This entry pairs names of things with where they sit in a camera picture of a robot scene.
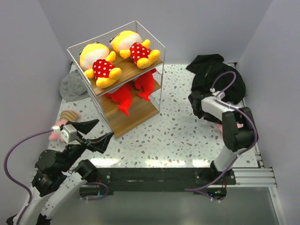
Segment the red shark plush front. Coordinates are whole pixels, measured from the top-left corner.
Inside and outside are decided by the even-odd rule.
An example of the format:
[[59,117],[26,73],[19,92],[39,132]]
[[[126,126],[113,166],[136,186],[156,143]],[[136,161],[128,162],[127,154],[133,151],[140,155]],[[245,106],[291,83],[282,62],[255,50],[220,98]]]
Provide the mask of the red shark plush front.
[[110,98],[112,101],[117,102],[117,108],[126,116],[129,116],[129,108],[132,103],[131,86],[124,84],[117,90],[104,94],[105,97]]

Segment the red shark plush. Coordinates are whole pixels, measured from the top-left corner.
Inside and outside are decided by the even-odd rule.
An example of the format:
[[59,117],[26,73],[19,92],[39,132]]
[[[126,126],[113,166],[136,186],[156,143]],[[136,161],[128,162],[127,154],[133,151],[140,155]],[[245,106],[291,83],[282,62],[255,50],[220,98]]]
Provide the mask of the red shark plush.
[[154,78],[153,74],[157,70],[154,68],[142,75],[140,75],[137,79],[134,81],[134,86],[137,90],[142,90],[142,92],[137,93],[137,95],[140,98],[143,98],[146,101],[150,101],[149,96],[153,93],[154,91]]
[[117,90],[104,94],[105,97],[110,98],[112,101],[117,102],[117,108],[126,116],[129,116],[129,108],[132,103],[131,86],[124,84]]

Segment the red shark plush back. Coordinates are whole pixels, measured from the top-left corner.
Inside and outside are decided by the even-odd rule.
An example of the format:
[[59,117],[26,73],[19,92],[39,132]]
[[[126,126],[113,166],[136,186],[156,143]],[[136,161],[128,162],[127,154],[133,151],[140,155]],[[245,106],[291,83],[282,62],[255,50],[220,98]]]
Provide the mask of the red shark plush back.
[[142,75],[140,75],[137,79],[134,81],[134,86],[137,90],[142,90],[142,92],[137,93],[137,95],[140,98],[143,98],[146,101],[150,101],[149,96],[153,93],[154,91],[154,78],[153,74],[157,70],[154,68]]

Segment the yellow plush red dotted dress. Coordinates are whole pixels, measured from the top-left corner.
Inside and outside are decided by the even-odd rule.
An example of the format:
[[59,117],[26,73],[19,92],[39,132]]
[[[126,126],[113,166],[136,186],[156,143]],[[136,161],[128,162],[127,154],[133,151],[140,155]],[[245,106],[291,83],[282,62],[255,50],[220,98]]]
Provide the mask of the yellow plush red dotted dress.
[[94,79],[96,86],[103,89],[116,83],[122,75],[122,70],[113,65],[115,59],[115,51],[95,42],[83,48],[79,63],[84,75],[90,80]]

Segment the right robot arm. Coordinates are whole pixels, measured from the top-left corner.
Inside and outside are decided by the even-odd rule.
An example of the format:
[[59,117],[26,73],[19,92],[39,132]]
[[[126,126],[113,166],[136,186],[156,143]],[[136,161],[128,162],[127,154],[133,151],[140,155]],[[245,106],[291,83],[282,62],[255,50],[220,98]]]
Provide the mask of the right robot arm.
[[257,143],[258,133],[250,108],[226,103],[224,92],[212,91],[208,94],[193,91],[188,99],[195,116],[222,125],[224,146],[210,167],[199,174],[209,184],[220,184],[237,158]]

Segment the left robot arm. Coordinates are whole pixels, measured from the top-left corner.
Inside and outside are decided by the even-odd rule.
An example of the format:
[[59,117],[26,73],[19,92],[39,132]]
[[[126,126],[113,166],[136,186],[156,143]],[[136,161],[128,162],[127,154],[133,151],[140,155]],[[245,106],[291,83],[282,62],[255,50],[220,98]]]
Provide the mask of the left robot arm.
[[44,150],[39,155],[35,163],[36,174],[29,187],[13,178],[8,171],[8,158],[19,144],[8,151],[4,159],[5,174],[29,194],[20,212],[6,220],[8,225],[50,224],[56,210],[83,185],[104,187],[105,193],[99,199],[108,195],[109,187],[97,179],[98,169],[89,159],[79,161],[86,150],[103,154],[114,135],[114,132],[109,132],[96,139],[84,138],[98,122],[98,119],[68,121],[66,124],[52,126],[50,132],[58,134],[66,142],[66,146],[63,151]]

